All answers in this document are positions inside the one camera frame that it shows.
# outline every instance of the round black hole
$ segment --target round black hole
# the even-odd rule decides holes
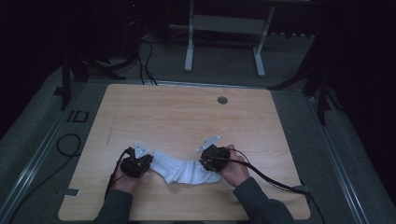
[[[221,105],[225,105],[225,104],[228,103],[228,99],[227,99],[227,97],[225,97],[225,96],[220,96],[220,97],[218,98],[218,102],[219,102],[219,104],[221,104]]]

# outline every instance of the folded cloth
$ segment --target folded cloth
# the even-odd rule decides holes
[[[202,183],[216,183],[221,175],[207,171],[198,161],[179,161],[161,151],[154,151],[150,168],[162,175],[165,182],[197,185]]]

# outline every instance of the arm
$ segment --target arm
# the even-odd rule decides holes
[[[114,179],[116,181],[111,187],[98,217],[93,221],[95,224],[127,224],[129,221],[133,195],[140,178],[131,178],[125,175],[119,167]]]
[[[230,159],[244,161],[230,150]],[[242,164],[230,162],[219,174],[235,187],[233,194],[244,207],[251,223],[294,223],[288,208],[280,201],[268,199],[262,188],[253,177],[250,177],[248,168]]]

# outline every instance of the light wood surface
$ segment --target light wood surface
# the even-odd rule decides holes
[[[218,97],[228,104],[218,103]],[[178,160],[197,161],[205,137],[220,135],[218,147],[234,144],[273,179],[301,185],[289,146],[266,90],[112,84],[106,90],[65,196],[61,220],[93,220],[121,152],[137,141]],[[276,189],[249,171],[269,198],[283,202],[295,219],[310,216],[305,197]],[[216,184],[166,184],[148,170],[134,196],[131,220],[247,220],[224,180]]]

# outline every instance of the dark sleeve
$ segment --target dark sleeve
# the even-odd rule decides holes
[[[132,194],[113,189],[106,197],[105,203],[99,212],[94,224],[127,224],[131,212]]]
[[[236,187],[233,194],[244,207],[250,223],[294,223],[286,205],[268,199],[253,177]]]

